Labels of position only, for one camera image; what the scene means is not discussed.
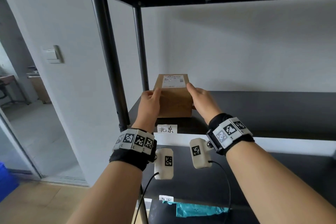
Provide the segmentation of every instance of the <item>light switch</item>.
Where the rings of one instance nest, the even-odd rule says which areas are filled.
[[[61,52],[58,45],[53,45],[52,48],[42,47],[41,49],[48,63],[62,63]]]

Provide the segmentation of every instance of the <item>black cable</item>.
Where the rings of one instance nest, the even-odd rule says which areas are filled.
[[[135,215],[134,223],[133,223],[133,224],[135,224],[135,222],[136,222],[136,220],[137,220],[137,216],[138,216],[138,213],[139,213],[140,205],[141,205],[142,200],[144,199],[144,196],[145,196],[146,190],[147,190],[147,188],[148,188],[148,185],[149,185],[149,183],[151,182],[151,180],[154,178],[154,176],[155,176],[155,175],[158,175],[158,174],[159,174],[159,172],[153,174],[153,176],[149,179],[149,182],[147,183],[147,185],[146,185],[146,187],[145,187],[145,190],[143,191],[143,194],[142,194],[142,197],[141,197],[141,200],[140,200],[140,203],[139,203],[139,206],[138,206],[138,210],[137,210],[137,212],[136,212],[136,215]]]
[[[227,184],[229,186],[229,210],[227,211],[227,215],[225,216],[225,219],[224,219],[224,224],[225,224],[226,221],[227,221],[227,219],[228,219],[229,212],[230,212],[230,209],[231,209],[231,186],[230,186],[229,178],[228,178],[228,175],[227,175],[225,169],[221,166],[220,163],[217,163],[216,161],[212,161],[212,160],[209,160],[208,162],[209,163],[215,163],[215,164],[219,165],[223,169],[225,177],[226,177]]]

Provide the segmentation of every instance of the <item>teal plastic bag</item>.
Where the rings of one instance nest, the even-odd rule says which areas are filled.
[[[176,204],[176,217],[191,217],[191,216],[210,216],[214,214],[227,213],[229,208],[216,207],[208,205],[184,204],[179,202],[162,201],[162,203]]]

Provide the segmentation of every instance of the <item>left hand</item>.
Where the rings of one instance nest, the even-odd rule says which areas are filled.
[[[154,91],[144,91],[141,94],[138,116],[132,128],[140,128],[148,133],[153,132],[156,119],[160,112],[160,94],[160,88],[156,88]]]

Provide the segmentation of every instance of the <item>blue bin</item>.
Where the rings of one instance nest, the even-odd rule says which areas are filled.
[[[18,181],[8,172],[5,165],[0,162],[0,202],[18,186]]]

